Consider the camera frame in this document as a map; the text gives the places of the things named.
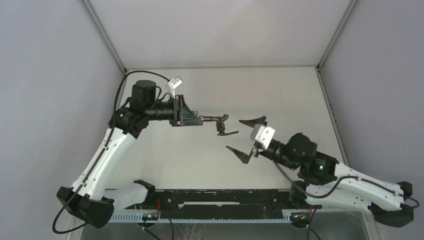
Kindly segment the metal elbow pipe fitting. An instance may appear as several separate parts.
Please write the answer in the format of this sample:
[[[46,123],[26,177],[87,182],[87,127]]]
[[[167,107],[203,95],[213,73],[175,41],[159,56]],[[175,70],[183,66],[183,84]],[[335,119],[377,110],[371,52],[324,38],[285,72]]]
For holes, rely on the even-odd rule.
[[[203,115],[199,115],[199,112],[197,110],[193,111],[193,114],[195,116],[195,122],[197,126],[202,126],[203,122],[204,122],[204,116]]]

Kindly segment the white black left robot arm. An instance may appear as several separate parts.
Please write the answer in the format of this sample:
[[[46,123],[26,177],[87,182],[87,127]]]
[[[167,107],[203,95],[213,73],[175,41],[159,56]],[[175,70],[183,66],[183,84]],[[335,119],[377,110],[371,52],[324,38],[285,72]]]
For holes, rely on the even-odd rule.
[[[99,229],[117,211],[135,204],[145,209],[155,205],[156,194],[142,180],[121,189],[107,190],[106,186],[124,153],[149,122],[169,121],[173,127],[203,125],[184,96],[175,93],[181,83],[178,76],[168,81],[167,101],[159,97],[154,81],[138,80],[132,86],[130,97],[113,112],[104,139],[85,170],[70,187],[62,186],[57,191],[63,211]]]

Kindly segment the metal water faucet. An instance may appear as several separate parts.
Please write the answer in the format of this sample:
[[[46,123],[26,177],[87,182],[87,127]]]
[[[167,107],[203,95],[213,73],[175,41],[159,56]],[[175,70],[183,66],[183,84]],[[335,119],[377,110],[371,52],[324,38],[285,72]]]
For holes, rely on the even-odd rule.
[[[230,136],[234,134],[238,134],[239,131],[226,132],[225,121],[229,118],[228,114],[224,114],[223,116],[201,116],[201,120],[203,122],[215,122],[215,127],[217,131],[217,135],[224,137]]]

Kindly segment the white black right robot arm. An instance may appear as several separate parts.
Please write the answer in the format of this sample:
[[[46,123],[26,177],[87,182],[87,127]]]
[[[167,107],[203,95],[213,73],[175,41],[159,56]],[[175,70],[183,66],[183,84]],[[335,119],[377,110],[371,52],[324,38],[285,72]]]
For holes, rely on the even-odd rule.
[[[414,220],[419,202],[413,199],[413,186],[407,181],[390,183],[357,171],[333,156],[318,151],[318,145],[301,132],[286,143],[274,139],[275,130],[266,117],[243,120],[252,128],[253,146],[249,153],[233,147],[230,151],[244,164],[262,156],[284,173],[297,171],[291,180],[289,203],[295,208],[338,208],[363,212],[382,225],[401,228]]]

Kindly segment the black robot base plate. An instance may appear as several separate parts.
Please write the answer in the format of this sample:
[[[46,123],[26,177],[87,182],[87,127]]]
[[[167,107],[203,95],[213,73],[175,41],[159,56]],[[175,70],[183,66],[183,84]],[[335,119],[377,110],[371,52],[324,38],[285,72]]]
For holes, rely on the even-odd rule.
[[[282,212],[308,211],[287,189],[156,189],[136,207],[158,210],[172,217],[260,219],[281,217]]]

